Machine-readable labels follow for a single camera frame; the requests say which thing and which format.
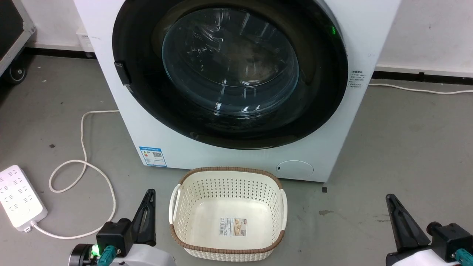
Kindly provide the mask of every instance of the cable connector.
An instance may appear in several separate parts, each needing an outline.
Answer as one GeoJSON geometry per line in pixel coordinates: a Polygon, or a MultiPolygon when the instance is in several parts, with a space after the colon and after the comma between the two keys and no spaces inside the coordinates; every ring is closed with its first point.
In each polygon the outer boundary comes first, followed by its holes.
{"type": "Polygon", "coordinates": [[[465,249],[460,248],[452,255],[462,266],[473,266],[473,256],[465,249]]]}
{"type": "Polygon", "coordinates": [[[117,251],[115,247],[107,246],[104,249],[103,254],[100,256],[100,259],[97,261],[97,266],[109,266],[116,257],[117,251]]]}

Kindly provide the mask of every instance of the green led light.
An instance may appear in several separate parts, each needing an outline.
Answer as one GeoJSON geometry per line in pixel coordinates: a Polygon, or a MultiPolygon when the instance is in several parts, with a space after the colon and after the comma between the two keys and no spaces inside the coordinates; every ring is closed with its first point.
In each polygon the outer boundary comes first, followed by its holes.
{"type": "Polygon", "coordinates": [[[100,256],[100,251],[98,250],[97,244],[92,246],[92,255],[97,256],[97,257],[100,256]]]}

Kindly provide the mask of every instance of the power outlet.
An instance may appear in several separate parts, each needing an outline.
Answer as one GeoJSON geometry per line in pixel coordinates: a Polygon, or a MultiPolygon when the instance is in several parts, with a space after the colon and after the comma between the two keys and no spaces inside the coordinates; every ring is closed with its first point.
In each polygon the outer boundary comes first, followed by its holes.
{"type": "Polygon", "coordinates": [[[29,232],[31,222],[39,222],[48,214],[18,165],[0,172],[0,203],[18,231],[29,232]]]}

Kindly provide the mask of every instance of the white washing machine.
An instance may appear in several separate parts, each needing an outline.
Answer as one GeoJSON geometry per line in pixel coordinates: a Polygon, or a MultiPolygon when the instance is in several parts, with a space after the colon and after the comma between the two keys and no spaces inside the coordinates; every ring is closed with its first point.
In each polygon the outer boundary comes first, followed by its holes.
{"type": "Polygon", "coordinates": [[[325,182],[400,0],[75,3],[143,164],[325,182]]]}

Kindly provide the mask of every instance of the laundry basket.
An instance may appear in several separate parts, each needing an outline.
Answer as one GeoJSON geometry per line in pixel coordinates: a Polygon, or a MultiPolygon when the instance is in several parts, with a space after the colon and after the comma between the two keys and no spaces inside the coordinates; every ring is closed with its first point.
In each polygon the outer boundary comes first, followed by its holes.
{"type": "Polygon", "coordinates": [[[284,236],[287,213],[279,180],[250,168],[191,170],[169,203],[174,240],[195,257],[221,261],[267,258],[284,236]]]}

